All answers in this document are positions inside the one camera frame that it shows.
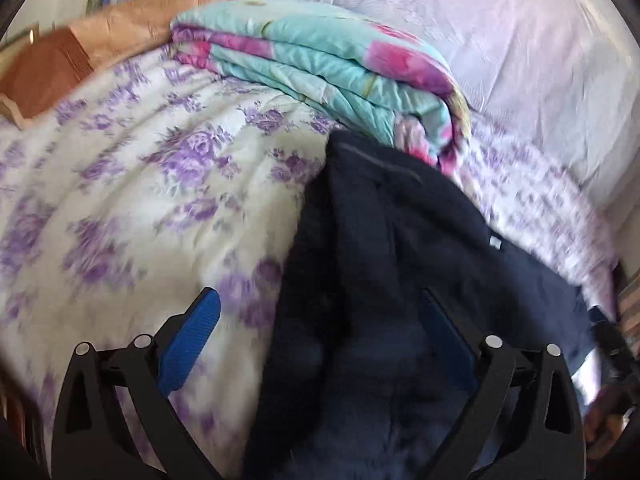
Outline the person's right hand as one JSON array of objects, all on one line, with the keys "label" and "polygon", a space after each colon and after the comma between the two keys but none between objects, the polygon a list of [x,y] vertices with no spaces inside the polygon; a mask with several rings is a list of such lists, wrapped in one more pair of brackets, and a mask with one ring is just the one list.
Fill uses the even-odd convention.
[{"label": "person's right hand", "polygon": [[588,460],[602,460],[623,432],[624,415],[618,412],[622,395],[616,387],[603,387],[584,418]]}]

